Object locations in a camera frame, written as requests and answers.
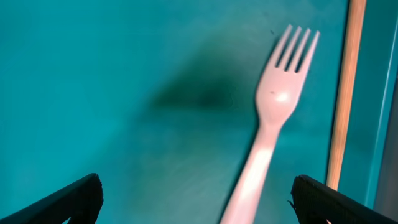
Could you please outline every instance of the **pink fork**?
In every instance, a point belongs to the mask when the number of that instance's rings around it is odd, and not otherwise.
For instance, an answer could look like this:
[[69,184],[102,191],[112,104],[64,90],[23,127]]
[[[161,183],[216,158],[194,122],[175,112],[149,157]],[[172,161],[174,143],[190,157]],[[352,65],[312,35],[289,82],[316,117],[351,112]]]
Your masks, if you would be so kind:
[[300,69],[296,72],[310,30],[307,29],[304,33],[286,70],[287,62],[302,29],[297,28],[277,66],[291,30],[292,26],[289,25],[280,38],[257,88],[256,106],[259,129],[238,184],[221,219],[221,224],[253,223],[279,131],[299,102],[320,33],[316,32]]

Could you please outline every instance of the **wooden chopstick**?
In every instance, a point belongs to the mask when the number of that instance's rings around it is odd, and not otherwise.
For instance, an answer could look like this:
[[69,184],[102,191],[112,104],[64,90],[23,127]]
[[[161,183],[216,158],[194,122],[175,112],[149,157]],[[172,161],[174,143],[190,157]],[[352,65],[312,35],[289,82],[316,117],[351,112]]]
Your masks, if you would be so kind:
[[358,61],[359,43],[366,0],[351,0],[349,4],[346,37],[341,64],[340,83],[337,94],[335,123],[330,146],[327,186],[337,190],[341,165],[346,144],[349,112],[353,99],[356,64]]

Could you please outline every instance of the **teal surface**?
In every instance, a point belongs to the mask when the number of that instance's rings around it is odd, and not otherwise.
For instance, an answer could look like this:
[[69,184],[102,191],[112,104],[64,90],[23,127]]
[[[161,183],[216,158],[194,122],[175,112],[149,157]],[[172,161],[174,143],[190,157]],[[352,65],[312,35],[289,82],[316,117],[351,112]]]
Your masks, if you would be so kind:
[[294,177],[325,180],[347,5],[1,1],[0,217],[97,172],[100,224],[216,223],[256,132],[256,83],[291,23],[321,36],[256,223],[297,223]]
[[398,1],[368,1],[339,191],[373,208],[398,68]]

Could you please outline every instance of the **fork head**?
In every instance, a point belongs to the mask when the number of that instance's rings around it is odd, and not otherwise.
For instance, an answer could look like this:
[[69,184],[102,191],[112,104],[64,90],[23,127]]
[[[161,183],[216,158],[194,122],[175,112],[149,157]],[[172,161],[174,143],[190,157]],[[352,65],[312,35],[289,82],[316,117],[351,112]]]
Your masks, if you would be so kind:
[[298,68],[311,31],[310,29],[305,31],[293,56],[292,52],[302,29],[301,27],[296,29],[290,43],[285,48],[291,31],[292,26],[289,25],[268,61],[256,93],[256,106],[260,123],[279,129],[293,113],[299,102],[304,81],[320,36],[319,31],[316,31],[307,54],[304,56],[300,68]]

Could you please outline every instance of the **fork tine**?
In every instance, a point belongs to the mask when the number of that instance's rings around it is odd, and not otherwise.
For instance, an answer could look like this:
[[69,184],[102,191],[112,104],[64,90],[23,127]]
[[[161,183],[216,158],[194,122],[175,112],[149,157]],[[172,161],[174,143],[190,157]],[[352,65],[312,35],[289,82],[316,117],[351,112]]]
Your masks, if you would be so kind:
[[286,40],[289,37],[290,31],[292,31],[292,25],[289,24],[269,59],[269,62],[268,62],[269,65],[276,67],[276,63],[278,62],[280,53],[282,52],[282,50],[285,46]]
[[301,73],[301,74],[306,75],[308,72],[308,69],[310,68],[312,56],[313,56],[313,53],[315,52],[315,47],[317,47],[319,35],[320,35],[319,31],[317,31],[315,33],[315,37],[312,40],[311,46],[304,58],[303,64],[300,67],[299,73]]
[[297,68],[297,64],[299,63],[301,54],[303,53],[304,46],[307,43],[308,36],[310,35],[311,30],[307,29],[304,33],[303,39],[301,40],[300,45],[298,46],[296,53],[293,56],[292,61],[290,62],[289,69],[287,70],[288,72],[295,72]]
[[282,57],[282,60],[280,61],[279,65],[278,65],[279,68],[285,70],[287,61],[289,60],[290,55],[292,54],[293,48],[296,45],[296,42],[297,42],[297,39],[299,38],[301,30],[302,30],[301,27],[298,27],[296,29],[296,32],[294,33],[293,38],[290,41],[289,46],[287,47],[287,49],[284,53],[284,56]]

